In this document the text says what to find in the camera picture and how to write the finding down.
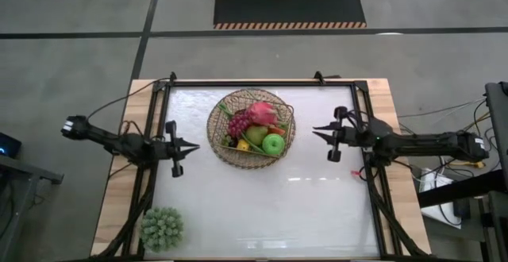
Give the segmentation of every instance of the white table surface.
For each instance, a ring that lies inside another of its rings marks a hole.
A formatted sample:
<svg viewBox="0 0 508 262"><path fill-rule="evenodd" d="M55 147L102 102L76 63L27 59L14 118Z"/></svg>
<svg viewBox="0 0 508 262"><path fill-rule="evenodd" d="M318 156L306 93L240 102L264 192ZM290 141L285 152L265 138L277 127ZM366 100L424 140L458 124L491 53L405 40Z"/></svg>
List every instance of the white table surface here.
<svg viewBox="0 0 508 262"><path fill-rule="evenodd" d="M341 145L340 163L326 159L330 146L313 126L334 121L333 110L352 110L347 87L267 87L294 107L296 134L285 157L259 170L220 160L206 136L210 111L238 88L171 89L167 121L201 148L171 177L160 161L153 206L171 206L185 223L184 238L169 252L146 259L378 257L367 185L351 171L363 165L359 148Z"/></svg>

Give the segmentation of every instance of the red grapes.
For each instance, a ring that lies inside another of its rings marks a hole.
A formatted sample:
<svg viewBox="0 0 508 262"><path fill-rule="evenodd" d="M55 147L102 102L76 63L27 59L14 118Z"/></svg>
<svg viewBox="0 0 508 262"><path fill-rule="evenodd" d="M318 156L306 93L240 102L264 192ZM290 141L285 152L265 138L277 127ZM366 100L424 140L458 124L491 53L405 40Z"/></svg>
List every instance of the red grapes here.
<svg viewBox="0 0 508 262"><path fill-rule="evenodd" d="M228 125L228 134L231 137L240 138L241 133L244 132L251 125L251 120L246 113L238 113L231 118Z"/></svg>

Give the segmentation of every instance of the green apple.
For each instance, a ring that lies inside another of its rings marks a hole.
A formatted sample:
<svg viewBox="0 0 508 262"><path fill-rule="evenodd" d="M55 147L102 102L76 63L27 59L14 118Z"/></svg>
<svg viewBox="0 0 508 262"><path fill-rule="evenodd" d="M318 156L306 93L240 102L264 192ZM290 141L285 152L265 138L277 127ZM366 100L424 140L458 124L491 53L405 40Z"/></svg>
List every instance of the green apple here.
<svg viewBox="0 0 508 262"><path fill-rule="evenodd" d="M270 134L263 139L263 150L268 155L280 155L284 150L284 138L279 134Z"/></svg>
<svg viewBox="0 0 508 262"><path fill-rule="evenodd" d="M267 126L252 125L248 127L247 131L245 131L245 136L247 139L256 146L263 144L263 139L267 136L267 134Z"/></svg>

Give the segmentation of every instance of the concrete floor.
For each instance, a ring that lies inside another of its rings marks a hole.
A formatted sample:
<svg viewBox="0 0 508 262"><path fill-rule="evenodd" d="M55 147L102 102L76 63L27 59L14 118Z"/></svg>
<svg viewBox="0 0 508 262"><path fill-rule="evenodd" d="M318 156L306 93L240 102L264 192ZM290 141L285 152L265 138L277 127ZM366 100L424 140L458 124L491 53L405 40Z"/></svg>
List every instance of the concrete floor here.
<svg viewBox="0 0 508 262"><path fill-rule="evenodd" d="M149 2L0 0L0 33L141 31ZM508 0L362 3L372 28L508 25ZM153 30L210 29L212 5L213 0L160 0ZM24 142L24 161L65 173L61 186L41 187L48 199L30 211L19 242L20 261L88 255L111 158L96 144L64 139L60 128L66 116L88 114L125 95L138 43L0 40L0 106L8 110L0 114L0 131ZM398 113L412 114L480 98L485 83L507 81L506 50L504 33L151 39L140 77L175 71L182 79L302 78L322 71L388 78ZM116 130L122 108L121 103L111 106L93 123ZM472 121L472 108L437 119L439 114L402 122L417 132L458 129ZM479 259L478 251L454 249L464 241L433 235L432 227L435 254Z"/></svg>

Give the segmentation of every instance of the green succulent plant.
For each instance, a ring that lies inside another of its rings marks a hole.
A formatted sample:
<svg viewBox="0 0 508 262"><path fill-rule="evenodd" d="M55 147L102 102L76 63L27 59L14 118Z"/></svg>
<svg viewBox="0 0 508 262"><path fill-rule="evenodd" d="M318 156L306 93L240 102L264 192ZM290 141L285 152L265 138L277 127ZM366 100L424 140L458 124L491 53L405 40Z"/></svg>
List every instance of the green succulent plant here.
<svg viewBox="0 0 508 262"><path fill-rule="evenodd" d="M153 252L167 251L182 240L182 216L172 207L152 208L141 221L140 233L146 249Z"/></svg>

